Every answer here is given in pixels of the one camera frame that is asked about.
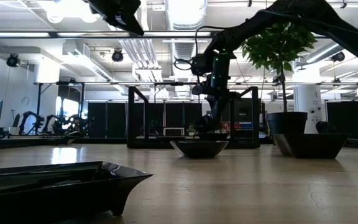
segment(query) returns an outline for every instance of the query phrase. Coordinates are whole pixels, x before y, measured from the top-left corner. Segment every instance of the black pot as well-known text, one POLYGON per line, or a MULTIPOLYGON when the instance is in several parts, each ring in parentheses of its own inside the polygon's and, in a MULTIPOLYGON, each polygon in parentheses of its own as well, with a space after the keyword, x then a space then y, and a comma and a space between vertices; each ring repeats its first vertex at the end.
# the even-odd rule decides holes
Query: black pot
POLYGON ((271 134, 303 134, 305 132, 308 113, 282 112, 267 115, 271 134))

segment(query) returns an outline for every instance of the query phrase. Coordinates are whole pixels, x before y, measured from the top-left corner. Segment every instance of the ceiling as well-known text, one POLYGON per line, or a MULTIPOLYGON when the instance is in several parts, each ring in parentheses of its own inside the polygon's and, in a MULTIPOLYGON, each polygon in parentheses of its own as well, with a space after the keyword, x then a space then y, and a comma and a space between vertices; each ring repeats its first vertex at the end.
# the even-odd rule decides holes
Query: ceiling
MULTIPOLYGON (((347 1, 348 6, 345 9, 340 9, 339 6, 342 1, 328 1, 335 7, 336 12, 341 18, 348 23, 358 27, 358 0, 347 1)), ((209 0, 206 10, 206 17, 204 25, 230 27, 238 25, 246 18, 252 17, 258 10, 264 9, 266 1, 253 0, 252 7, 247 7, 248 1, 222 1, 209 0)), ((164 10, 163 0, 149 0, 147 1, 147 23, 150 30, 167 30, 166 12, 164 10)), ((80 18, 65 17, 60 23, 54 24, 48 21, 47 13, 44 9, 40 9, 40 4, 37 1, 0 1, 0 31, 110 31, 108 25, 102 20, 98 19, 94 23, 85 23, 80 18)), ((209 43, 209 39, 201 39, 203 43, 199 44, 199 50, 203 51, 209 43)), ((122 48, 120 42, 116 39, 78 39, 68 40, 74 42, 76 46, 83 46, 86 44, 91 50, 91 58, 96 61, 102 68, 111 73, 116 81, 133 82, 134 77, 131 75, 133 69, 132 60, 128 57, 125 50, 124 60, 122 62, 113 62, 111 60, 112 53, 115 48, 122 48)), ((153 39, 152 46, 157 56, 158 64, 162 69, 162 78, 168 79, 172 77, 174 71, 172 70, 172 54, 170 51, 170 44, 164 43, 166 40, 153 39)), ((75 77, 78 80, 87 80, 88 82, 95 81, 95 74, 82 65, 77 63, 67 63, 67 53, 64 52, 64 44, 66 40, 58 39, 44 39, 44 40, 20 40, 20 39, 0 39, 0 52, 10 46, 15 47, 39 47, 40 49, 50 53, 57 60, 64 63, 61 69, 61 77, 75 77)), ((319 39, 314 45, 314 49, 310 49, 312 53, 315 50, 324 48, 332 41, 329 39, 319 39)), ((334 76, 345 77, 344 74, 351 74, 358 71, 358 58, 352 54, 344 51, 346 59, 343 62, 335 64, 335 69, 332 62, 320 61, 315 65, 319 67, 322 81, 330 82, 334 76)), ((262 82, 265 78, 271 82, 275 72, 256 70, 251 63, 248 63, 242 58, 240 54, 237 55, 237 60, 232 60, 230 67, 231 82, 262 82)), ((189 74, 188 80, 195 80, 189 74)), ((287 74, 287 81, 291 81, 291 74, 287 74)), ((358 74, 346 80, 346 82, 358 82, 358 74)), ((101 86, 92 86, 92 90, 102 89, 101 86)), ((232 86, 232 88, 244 88, 243 86, 232 86)), ((348 86, 344 90, 352 91, 356 87, 348 86)))

